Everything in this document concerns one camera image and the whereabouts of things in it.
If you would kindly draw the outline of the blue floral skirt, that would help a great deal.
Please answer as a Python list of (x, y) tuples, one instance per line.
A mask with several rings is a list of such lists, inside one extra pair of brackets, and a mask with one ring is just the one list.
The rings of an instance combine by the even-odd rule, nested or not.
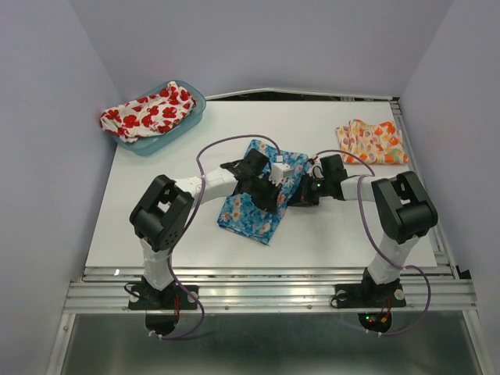
[(288, 201), (300, 184), (309, 158), (300, 152), (282, 151), (281, 155), (284, 162), (292, 168), (293, 174), (282, 180), (283, 187), (274, 200), (277, 203), (277, 212), (264, 212), (252, 202), (250, 194), (239, 193), (226, 198), (217, 219), (219, 227), (264, 245), (269, 244), (286, 213)]

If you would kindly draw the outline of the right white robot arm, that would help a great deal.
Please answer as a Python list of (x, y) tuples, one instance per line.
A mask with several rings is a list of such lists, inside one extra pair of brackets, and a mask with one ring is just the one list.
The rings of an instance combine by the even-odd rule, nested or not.
[(304, 175), (288, 204), (317, 206), (326, 197), (357, 202), (362, 226), (376, 252), (359, 283), (335, 285), (337, 307), (376, 305), (383, 300), (404, 305), (402, 271), (422, 272), (406, 260), (438, 223), (437, 210), (420, 179), (413, 171), (394, 177), (350, 176), (339, 155), (323, 157), (317, 166), (321, 174)]

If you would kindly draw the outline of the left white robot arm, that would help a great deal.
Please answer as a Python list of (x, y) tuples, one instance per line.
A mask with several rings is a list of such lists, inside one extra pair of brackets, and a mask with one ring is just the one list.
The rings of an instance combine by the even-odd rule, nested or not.
[(208, 173), (202, 171), (198, 177), (174, 180), (157, 176), (130, 215), (134, 233), (141, 242), (145, 267), (141, 282), (125, 287), (130, 301), (164, 308), (177, 300), (171, 257), (202, 204), (247, 194), (257, 209), (276, 213), (283, 182), (292, 173), (282, 155), (271, 162), (252, 149), (243, 159), (225, 162)]

